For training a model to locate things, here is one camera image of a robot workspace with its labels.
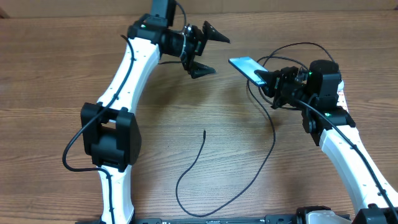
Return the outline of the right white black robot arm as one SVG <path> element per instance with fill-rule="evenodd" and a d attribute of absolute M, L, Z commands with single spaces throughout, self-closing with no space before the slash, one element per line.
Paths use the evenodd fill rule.
<path fill-rule="evenodd" d="M 339 65 L 315 60 L 302 72 L 285 67 L 270 72 L 257 65 L 254 74 L 272 108 L 285 104 L 302 112 L 303 128 L 328 156 L 343 181 L 356 223 L 397 223 L 397 192 L 366 151 L 354 119 L 339 94 Z"/>

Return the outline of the blue Samsung Galaxy smartphone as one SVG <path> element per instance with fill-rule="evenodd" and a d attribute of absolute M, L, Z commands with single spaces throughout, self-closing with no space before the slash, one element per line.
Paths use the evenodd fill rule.
<path fill-rule="evenodd" d="M 251 57 L 230 58 L 228 62 L 256 86 L 267 85 L 265 79 L 261 77 L 261 74 L 267 70 Z"/>

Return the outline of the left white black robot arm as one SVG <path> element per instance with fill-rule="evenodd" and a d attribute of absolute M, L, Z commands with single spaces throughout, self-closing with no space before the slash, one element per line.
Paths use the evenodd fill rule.
<path fill-rule="evenodd" d="M 150 13 L 129 26 L 126 51 L 106 91 L 95 104 L 81 109 L 83 145 L 100 174 L 103 213 L 100 223 L 132 223 L 131 171 L 141 150 L 136 121 L 139 98 L 163 54 L 179 58 L 192 78 L 215 70 L 194 61 L 209 40 L 229 42 L 209 22 L 201 28 L 185 24 L 172 30 L 176 1 L 153 1 Z"/>

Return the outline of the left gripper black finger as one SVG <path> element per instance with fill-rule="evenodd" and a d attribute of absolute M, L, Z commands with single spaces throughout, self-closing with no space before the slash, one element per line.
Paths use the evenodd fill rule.
<path fill-rule="evenodd" d="M 208 21 L 203 23 L 203 34 L 207 40 L 230 43 L 230 39 L 218 32 Z"/>
<path fill-rule="evenodd" d="M 216 70 L 214 68 L 198 62 L 193 62 L 192 66 L 188 69 L 188 74 L 191 76 L 192 79 L 200 78 L 205 75 L 214 73 L 216 73 Z"/>

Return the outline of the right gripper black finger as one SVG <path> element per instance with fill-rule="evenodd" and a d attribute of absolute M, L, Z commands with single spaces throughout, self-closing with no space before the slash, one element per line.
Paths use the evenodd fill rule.
<path fill-rule="evenodd" d="M 277 89 L 275 88 L 275 86 L 265 86 L 264 85 L 261 87 L 261 90 L 269 98 L 273 98 L 273 97 L 277 96 Z"/>
<path fill-rule="evenodd" d="M 273 72 L 268 72 L 263 70 L 256 70 L 254 73 L 260 78 L 260 80 L 256 82 L 259 87 L 275 87 L 277 77 L 280 76 L 281 71 L 276 70 Z"/>

